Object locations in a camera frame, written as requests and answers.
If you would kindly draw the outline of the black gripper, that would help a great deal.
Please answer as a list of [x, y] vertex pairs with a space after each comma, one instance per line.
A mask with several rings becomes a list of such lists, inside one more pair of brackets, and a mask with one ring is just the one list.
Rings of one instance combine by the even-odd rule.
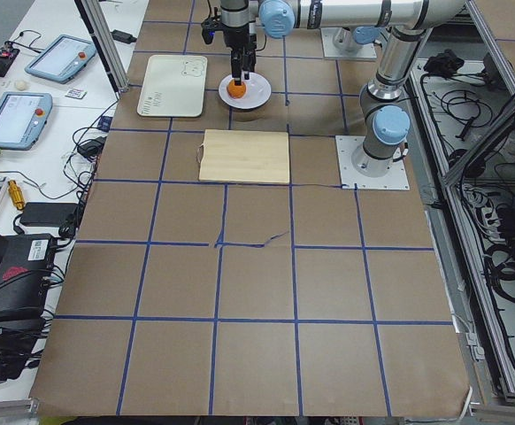
[[242, 55], [243, 79], [248, 80], [255, 71], [257, 36], [255, 22], [241, 27], [230, 27], [222, 24], [223, 37], [226, 46], [231, 50], [231, 75], [235, 86], [242, 85]]

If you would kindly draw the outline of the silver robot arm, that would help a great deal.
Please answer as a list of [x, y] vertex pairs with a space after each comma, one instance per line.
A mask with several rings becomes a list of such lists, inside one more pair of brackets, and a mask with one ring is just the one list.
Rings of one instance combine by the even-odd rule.
[[351, 49], [355, 45], [364, 46], [373, 43], [381, 34], [379, 27], [342, 27], [335, 40], [344, 48]]
[[414, 65], [417, 54], [433, 28], [453, 18], [463, 1], [220, 1], [201, 24], [204, 42], [223, 34], [231, 50], [228, 93], [245, 94], [245, 82], [256, 64], [258, 20], [265, 34], [280, 39], [295, 28], [375, 27], [390, 31], [374, 77], [366, 83], [360, 104], [371, 99], [380, 106], [395, 102]]

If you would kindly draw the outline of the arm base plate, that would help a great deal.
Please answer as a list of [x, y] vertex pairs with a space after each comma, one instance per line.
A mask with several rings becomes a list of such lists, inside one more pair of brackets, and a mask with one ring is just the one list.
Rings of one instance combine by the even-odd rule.
[[337, 135], [336, 153], [344, 189], [409, 190], [403, 153], [396, 147], [391, 158], [375, 159], [365, 153], [363, 136]]
[[325, 27], [321, 40], [325, 58], [356, 61], [374, 61], [377, 58], [374, 42], [380, 30], [377, 27]]

